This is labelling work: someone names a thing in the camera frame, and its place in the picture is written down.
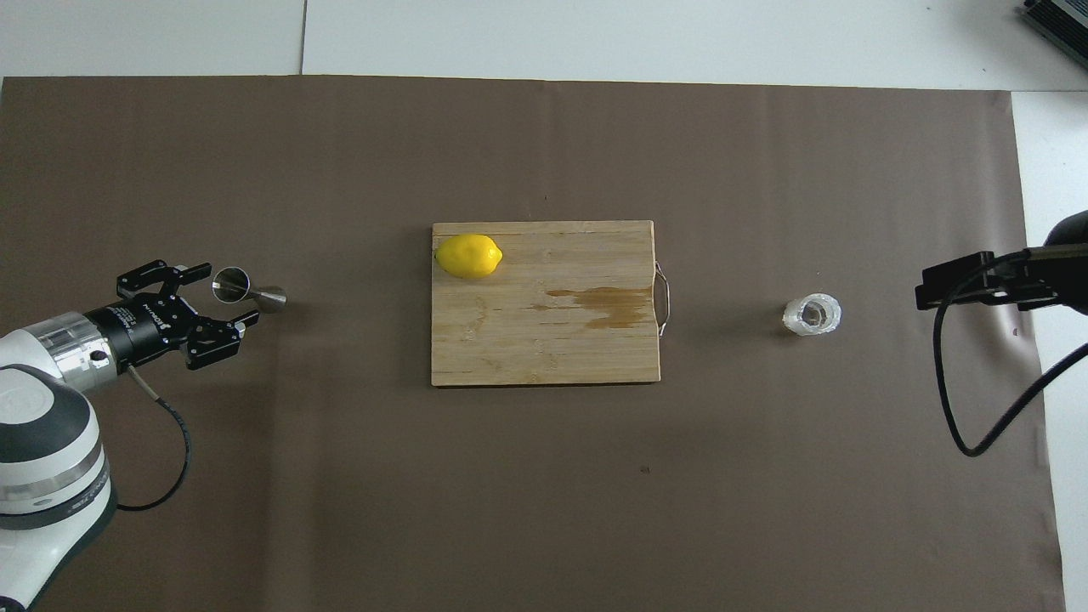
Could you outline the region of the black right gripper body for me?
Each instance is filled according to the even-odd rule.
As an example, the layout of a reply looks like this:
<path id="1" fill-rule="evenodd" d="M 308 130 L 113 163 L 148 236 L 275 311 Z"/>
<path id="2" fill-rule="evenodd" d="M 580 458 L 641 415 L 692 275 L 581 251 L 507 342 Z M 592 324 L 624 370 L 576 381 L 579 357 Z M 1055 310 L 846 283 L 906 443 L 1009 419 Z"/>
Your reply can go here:
<path id="1" fill-rule="evenodd" d="M 1046 280 L 1052 297 L 1044 301 L 1044 306 L 1066 306 L 1072 310 L 1087 315 L 1087 259 L 1085 259 L 1085 242 L 1087 241 L 1087 210 L 1071 215 L 1058 222 L 1044 238 L 1044 247 L 1083 247 L 1080 257 L 1058 259 L 1051 264 L 1049 271 L 1053 278 Z"/>

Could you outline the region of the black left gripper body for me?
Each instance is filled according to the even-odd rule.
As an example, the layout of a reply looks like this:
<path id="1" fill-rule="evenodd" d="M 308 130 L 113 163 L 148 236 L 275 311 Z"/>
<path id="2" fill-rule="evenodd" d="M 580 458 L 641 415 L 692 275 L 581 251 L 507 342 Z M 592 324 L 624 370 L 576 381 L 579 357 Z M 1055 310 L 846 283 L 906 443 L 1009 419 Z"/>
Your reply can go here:
<path id="1" fill-rule="evenodd" d="M 139 293 L 85 316 L 106 338 L 116 367 L 140 366 L 180 351 L 197 325 L 198 314 L 180 296 Z"/>

